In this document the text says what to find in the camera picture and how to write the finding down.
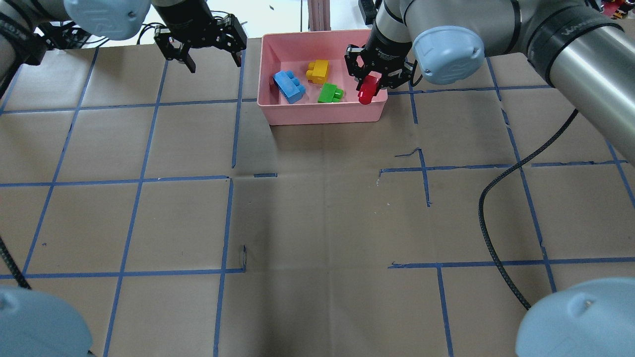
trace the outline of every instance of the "yellow toy block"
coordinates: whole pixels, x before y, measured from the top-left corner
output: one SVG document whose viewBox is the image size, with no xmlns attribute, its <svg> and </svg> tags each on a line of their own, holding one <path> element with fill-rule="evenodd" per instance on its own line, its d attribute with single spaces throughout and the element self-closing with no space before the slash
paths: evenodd
<svg viewBox="0 0 635 357">
<path fill-rule="evenodd" d="M 328 60 L 316 60 L 309 63 L 307 80 L 316 84 L 325 84 L 328 79 Z"/>
</svg>

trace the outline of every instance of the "blue toy block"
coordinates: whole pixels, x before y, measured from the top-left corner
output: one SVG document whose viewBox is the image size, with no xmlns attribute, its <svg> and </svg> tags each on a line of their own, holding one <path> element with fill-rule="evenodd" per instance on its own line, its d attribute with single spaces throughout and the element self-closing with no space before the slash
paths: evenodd
<svg viewBox="0 0 635 357">
<path fill-rule="evenodd" d="M 289 104 L 297 102 L 302 98 L 302 95 L 307 92 L 307 89 L 300 84 L 300 80 L 292 71 L 280 71 L 274 74 L 274 81 L 280 89 L 280 92 L 287 101 L 289 101 Z"/>
</svg>

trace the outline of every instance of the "grid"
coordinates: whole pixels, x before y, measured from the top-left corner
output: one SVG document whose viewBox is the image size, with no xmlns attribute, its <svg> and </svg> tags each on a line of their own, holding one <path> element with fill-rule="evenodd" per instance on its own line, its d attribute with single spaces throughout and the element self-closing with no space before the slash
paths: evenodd
<svg viewBox="0 0 635 357">
<path fill-rule="evenodd" d="M 152 139 L 154 135 L 154 129 L 157 120 L 157 114 L 159 112 L 160 107 L 166 106 L 175 106 L 175 105 L 197 105 L 197 104 L 222 104 L 222 103 L 236 103 L 236 116 L 235 116 L 235 127 L 234 127 L 234 139 L 233 139 L 233 150 L 232 150 L 232 168 L 236 166 L 237 163 L 237 152 L 240 150 L 239 146 L 239 131 L 240 131 L 240 123 L 241 123 L 241 104 L 254 102 L 255 98 L 243 98 L 243 78 L 244 78 L 244 67 L 241 68 L 239 75 L 239 89 L 237 94 L 237 99 L 235 100 L 203 100 L 203 101 L 191 101 L 191 102 L 173 102 L 173 103 L 162 103 L 161 95 L 164 88 L 164 80 L 166 77 L 166 73 L 168 71 L 168 63 L 166 62 L 163 65 L 163 72 L 161 74 L 161 84 L 159 85 L 158 94 L 156 97 L 156 101 L 154 103 L 147 104 L 132 104 L 132 105 L 115 105 L 115 106 L 99 106 L 99 107 L 82 107 L 82 101 L 84 95 L 86 94 L 86 89 L 88 87 L 88 83 L 90 81 L 91 75 L 93 74 L 93 70 L 95 69 L 95 63 L 97 61 L 100 50 L 95 50 L 95 54 L 93 56 L 90 69 L 88 71 L 88 75 L 84 82 L 84 87 L 81 92 L 81 96 L 79 102 L 74 108 L 56 108 L 56 109 L 34 109 L 34 110 L 15 110 L 15 111 L 5 111 L 8 100 L 10 99 L 11 93 L 15 87 L 15 83 L 11 85 L 8 90 L 8 94 L 0 107 L 0 115 L 2 114 L 21 114 L 21 113 L 39 113 L 39 112 L 60 112 L 60 111 L 73 111 L 74 115 L 72 118 L 72 123 L 70 126 L 70 130 L 67 134 L 64 147 L 60 154 L 60 158 L 58 160 L 57 168 L 55 170 L 55 174 L 51 182 L 17 182 L 17 183 L 7 183 L 0 184 L 0 189 L 4 187 L 48 187 L 48 193 L 46 195 L 46 200 L 44 202 L 44 206 L 41 210 L 40 218 L 37 223 L 37 227 L 35 230 L 35 234 L 33 240 L 30 244 L 29 254 L 27 259 L 23 265 L 23 271 L 27 278 L 44 278 L 44 279 L 54 279 L 54 278 L 98 278 L 98 277 L 111 277 L 117 278 L 117 285 L 115 291 L 115 298 L 112 304 L 112 312 L 110 314 L 109 327 L 107 332 L 106 343 L 104 346 L 104 356 L 109 355 L 110 348 L 110 340 L 112 337 L 112 331 L 114 328 L 114 322 L 117 316 L 117 307 L 119 303 L 119 294 L 121 292 L 121 285 L 123 282 L 123 278 L 125 277 L 135 277 L 135 276 L 176 276 L 176 275 L 218 275 L 220 278 L 220 284 L 218 288 L 218 299 L 217 299 L 217 313 L 215 320 L 215 334 L 213 337 L 213 355 L 218 356 L 220 354 L 219 351 L 219 343 L 220 343 L 220 334 L 221 334 L 221 320 L 222 320 L 222 312 L 224 306 L 224 294 L 225 294 L 225 277 L 228 274 L 239 274 L 245 273 L 246 270 L 246 261 L 243 260 L 242 267 L 238 268 L 229 268 L 228 267 L 228 247 L 229 247 L 229 237 L 230 237 L 230 226 L 231 226 L 231 218 L 232 218 L 232 202 L 234 200 L 234 178 L 227 175 L 213 175 L 213 176 L 198 176 L 198 177 L 146 177 L 145 171 L 148 164 L 148 158 L 150 154 L 150 147 L 152 145 Z M 444 91 L 493 91 L 496 93 L 498 100 L 502 102 L 501 93 L 503 91 L 512 91 L 512 90 L 527 90 L 527 89 L 536 89 L 541 90 L 548 88 L 547 86 L 499 86 L 497 84 L 497 79 L 492 67 L 490 60 L 488 59 L 488 70 L 491 74 L 492 81 L 494 83 L 493 87 L 480 87 L 480 88 L 457 88 L 457 89 L 449 89 L 449 90 L 414 90 L 411 86 L 407 91 L 394 91 L 391 92 L 391 96 L 409 96 L 411 103 L 411 112 L 415 125 L 419 125 L 418 114 L 417 114 L 417 106 L 415 103 L 415 97 L 420 95 L 426 95 L 427 93 L 438 93 Z M 150 126 L 149 136 L 147 138 L 147 144 L 145 147 L 145 155 L 142 164 L 142 169 L 139 174 L 138 179 L 127 179 L 127 180 L 102 180 L 102 181 L 73 181 L 73 182 L 59 182 L 58 176 L 60 173 L 60 169 L 62 167 L 62 163 L 64 161 L 64 157 L 67 152 L 67 148 L 69 146 L 69 142 L 73 135 L 74 128 L 76 126 L 77 117 L 81 111 L 92 111 L 97 109 L 120 109 L 120 108 L 134 108 L 134 107 L 149 107 L 153 108 L 154 112 L 152 115 L 152 124 Z M 502 116 L 504 118 L 504 124 L 506 125 L 506 130 L 509 135 L 509 143 L 514 151 L 514 156 L 516 161 L 520 161 L 521 155 L 519 153 L 518 145 L 516 143 L 516 139 L 514 136 L 514 132 L 510 125 L 510 119 L 505 111 L 505 109 L 501 108 Z M 624 165 L 628 165 L 628 162 L 625 160 L 621 160 L 618 158 L 618 154 L 615 152 L 615 149 L 607 144 L 607 149 L 610 151 L 610 154 L 613 158 L 611 161 L 602 161 L 595 162 L 593 160 L 589 161 L 572 161 L 567 163 L 560 162 L 541 162 L 541 163 L 532 163 L 531 167 L 564 167 L 564 166 L 591 166 L 591 165 L 601 165 L 601 166 L 614 166 L 620 175 L 620 178 L 624 184 L 624 194 L 627 195 L 628 200 L 631 202 L 633 207 L 635 208 L 635 197 L 633 195 L 632 187 L 629 185 L 629 181 L 627 180 L 627 176 L 624 171 Z M 420 172 L 422 174 L 422 187 L 420 189 L 423 190 L 425 194 L 425 206 L 430 208 L 434 205 L 434 202 L 431 199 L 431 188 L 429 187 L 429 177 L 428 174 L 434 171 L 450 171 L 450 170 L 494 170 L 500 168 L 508 168 L 512 166 L 513 163 L 492 163 L 487 165 L 464 165 L 464 166 L 427 166 L 425 163 L 425 152 L 421 147 L 417 147 L 412 152 L 404 153 L 397 155 L 398 157 L 410 157 L 414 156 L 418 158 L 420 166 L 418 167 L 392 167 L 392 168 L 381 168 L 379 169 L 379 177 L 382 175 L 399 175 L 404 172 Z M 256 179 L 277 179 L 279 177 L 278 173 L 254 173 L 253 177 Z M 549 285 L 553 292 L 557 291 L 556 282 L 554 281 L 552 266 L 554 265 L 563 265 L 563 264 L 590 264 L 590 263 L 609 263 L 609 262 L 635 262 L 635 257 L 596 257 L 596 258 L 583 258 L 583 259 L 550 259 L 547 249 L 542 244 L 542 231 L 540 228 L 540 222 L 538 221 L 538 216 L 536 213 L 536 208 L 532 199 L 530 186 L 528 184 L 528 179 L 525 175 L 525 171 L 523 169 L 520 170 L 520 177 L 523 185 L 523 190 L 526 196 L 526 204 L 531 213 L 531 220 L 533 222 L 533 227 L 535 230 L 535 235 L 537 239 L 537 243 L 542 251 L 542 260 L 507 260 L 504 261 L 505 266 L 543 266 L 547 277 L 549 279 Z M 146 183 L 155 183 L 155 182 L 178 182 L 178 181 L 200 181 L 200 180 L 229 180 L 229 192 L 228 192 L 228 200 L 227 200 L 227 210 L 225 216 L 225 225 L 224 229 L 224 248 L 222 251 L 222 265 L 220 269 L 201 269 L 201 270 L 173 270 L 173 271 L 126 271 L 126 261 L 128 258 L 128 249 L 130 247 L 133 228 L 135 226 L 135 219 L 137 217 L 137 210 L 139 207 L 139 202 L 142 194 L 142 188 Z M 130 218 L 130 225 L 128 228 L 128 234 L 126 237 L 125 248 L 123 257 L 121 259 L 121 267 L 118 271 L 111 272 L 98 272 L 98 273 L 39 273 L 32 274 L 29 273 L 29 265 L 31 263 L 31 259 L 34 253 L 34 249 L 38 244 L 38 236 L 40 230 L 42 228 L 42 224 L 44 222 L 44 218 L 47 213 L 47 209 L 49 203 L 51 201 L 51 196 L 53 195 L 53 191 L 56 187 L 63 186 L 91 186 L 91 185 L 114 185 L 114 184 L 136 184 L 137 190 L 135 195 L 135 200 L 132 208 L 132 214 Z M 490 261 L 473 261 L 473 262 L 406 262 L 406 263 L 393 263 L 388 267 L 388 269 L 434 269 L 436 271 L 437 281 L 438 281 L 438 289 L 439 289 L 439 304 L 443 316 L 443 326 L 446 337 L 446 347 L 447 347 L 447 355 L 454 356 L 454 347 L 453 347 L 453 339 L 452 339 L 452 329 L 450 324 L 450 317 L 448 314 L 448 304 L 446 301 L 446 287 L 444 284 L 444 269 L 453 268 L 453 267 L 490 267 L 493 266 L 493 263 Z M 11 276 L 1 275 L 0 279 L 8 280 L 11 279 Z"/>
</svg>

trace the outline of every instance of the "pink bin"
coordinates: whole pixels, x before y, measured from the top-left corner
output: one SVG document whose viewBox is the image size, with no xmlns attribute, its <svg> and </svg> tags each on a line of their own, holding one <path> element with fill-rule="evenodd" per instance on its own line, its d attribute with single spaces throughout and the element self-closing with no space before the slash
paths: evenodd
<svg viewBox="0 0 635 357">
<path fill-rule="evenodd" d="M 349 44 L 361 46 L 368 40 L 370 30 L 297 32 L 268 34 L 262 38 L 260 55 L 260 83 L 258 106 L 270 125 L 357 123 L 378 121 L 382 115 L 388 92 L 380 90 L 371 104 L 358 102 L 357 82 L 349 76 L 344 54 Z M 339 103 L 318 103 L 321 84 L 308 82 L 309 62 L 328 60 L 328 83 L 343 88 Z M 279 71 L 293 71 L 307 93 L 289 104 L 278 90 L 273 75 Z"/>
</svg>

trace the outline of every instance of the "green toy block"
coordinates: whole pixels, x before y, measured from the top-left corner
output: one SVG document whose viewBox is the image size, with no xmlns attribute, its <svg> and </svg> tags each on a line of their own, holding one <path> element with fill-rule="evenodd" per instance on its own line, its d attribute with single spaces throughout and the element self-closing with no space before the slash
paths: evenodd
<svg viewBox="0 0 635 357">
<path fill-rule="evenodd" d="M 318 103 L 339 103 L 344 97 L 344 90 L 335 84 L 325 83 L 317 99 Z"/>
</svg>

